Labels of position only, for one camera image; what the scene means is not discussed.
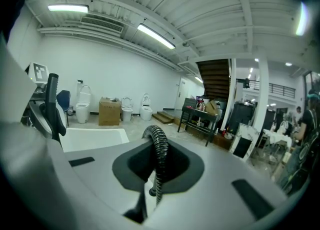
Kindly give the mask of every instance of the black table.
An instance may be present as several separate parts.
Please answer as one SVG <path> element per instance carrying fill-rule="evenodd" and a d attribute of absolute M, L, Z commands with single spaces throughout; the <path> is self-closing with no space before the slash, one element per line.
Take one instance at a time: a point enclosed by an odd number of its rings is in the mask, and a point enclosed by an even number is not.
<path fill-rule="evenodd" d="M 184 113 L 188 114 L 187 119 L 184 119 Z M 213 122 L 211 129 L 206 128 L 206 127 L 200 127 L 200 126 L 197 126 L 196 124 L 190 122 L 190 120 L 192 119 L 192 116 L 198 116 L 201 119 Z M 181 114 L 181 118 L 180 118 L 178 132 L 180 131 L 181 124 L 184 124 L 185 130 L 187 130 L 187 127 L 189 126 L 189 127 L 194 128 L 200 132 L 206 133 L 206 134 L 208 134 L 208 138 L 206 140 L 205 146 L 207 146 L 210 139 L 214 136 L 214 130 L 215 130 L 216 121 L 218 118 L 217 116 L 218 116 L 217 114 L 212 115 L 212 114 L 209 114 L 205 111 L 201 111 L 201 110 L 194 109 L 194 108 L 188 108 L 188 107 L 184 106 L 184 107 L 182 107 L 182 114 Z"/>

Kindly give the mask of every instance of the fluorescent light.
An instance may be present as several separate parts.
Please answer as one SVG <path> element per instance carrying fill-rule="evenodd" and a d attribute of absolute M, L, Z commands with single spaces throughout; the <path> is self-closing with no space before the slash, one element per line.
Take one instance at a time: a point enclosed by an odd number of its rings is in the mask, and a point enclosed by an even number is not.
<path fill-rule="evenodd" d="M 48 6 L 49 11 L 51 12 L 82 12 L 88 13 L 87 5 L 77 5 L 77 4 L 51 4 Z"/>
<path fill-rule="evenodd" d="M 156 39 L 158 42 L 162 43 L 163 45 L 167 46 L 169 49 L 174 49 L 176 46 L 173 45 L 170 41 L 162 37 L 160 34 L 156 33 L 149 27 L 145 26 L 144 24 L 140 24 L 138 26 L 138 29 L 148 36 L 151 36 L 152 38 Z"/>
<path fill-rule="evenodd" d="M 299 25 L 298 28 L 296 29 L 295 34 L 297 36 L 303 36 L 306 30 L 306 26 L 307 26 L 307 21 L 308 21 L 308 10 L 306 5 L 304 5 L 301 2 L 301 13 L 300 13 L 300 21 L 299 21 Z"/>
<path fill-rule="evenodd" d="M 199 77 L 194 77 L 194 78 L 196 78 L 200 83 L 204 83 L 204 81 L 201 80 Z"/>

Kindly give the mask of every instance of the underside of staircase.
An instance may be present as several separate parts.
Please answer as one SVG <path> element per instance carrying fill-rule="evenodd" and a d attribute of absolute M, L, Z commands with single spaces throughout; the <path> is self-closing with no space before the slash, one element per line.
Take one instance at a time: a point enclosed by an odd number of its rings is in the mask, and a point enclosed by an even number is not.
<path fill-rule="evenodd" d="M 174 119 L 175 119 L 173 116 L 171 116 L 165 112 L 153 113 L 152 116 L 163 124 L 171 124 L 174 122 Z"/>
<path fill-rule="evenodd" d="M 204 95 L 210 100 L 229 97 L 228 59 L 197 62 L 204 86 Z"/>

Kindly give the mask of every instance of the railing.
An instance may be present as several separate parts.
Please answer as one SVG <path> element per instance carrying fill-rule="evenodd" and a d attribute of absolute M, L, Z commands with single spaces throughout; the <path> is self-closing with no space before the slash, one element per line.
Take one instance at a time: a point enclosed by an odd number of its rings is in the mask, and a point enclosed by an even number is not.
<path fill-rule="evenodd" d="M 249 80 L 249 87 L 250 89 L 258 91 L 260 89 L 260 82 L 257 80 Z M 284 97 L 289 97 L 294 99 L 296 97 L 296 89 L 290 88 L 274 83 L 269 83 L 269 93 L 282 95 Z"/>

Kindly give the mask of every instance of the blue chair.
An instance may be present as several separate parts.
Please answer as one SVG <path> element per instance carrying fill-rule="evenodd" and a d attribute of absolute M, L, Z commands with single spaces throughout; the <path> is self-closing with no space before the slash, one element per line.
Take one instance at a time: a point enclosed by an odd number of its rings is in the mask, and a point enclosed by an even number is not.
<path fill-rule="evenodd" d="M 70 106 L 70 91 L 69 90 L 61 90 L 58 95 L 56 95 L 56 100 L 58 104 L 62 108 L 63 112 L 66 112 L 66 122 L 69 126 L 69 119 L 68 119 L 68 109 Z"/>

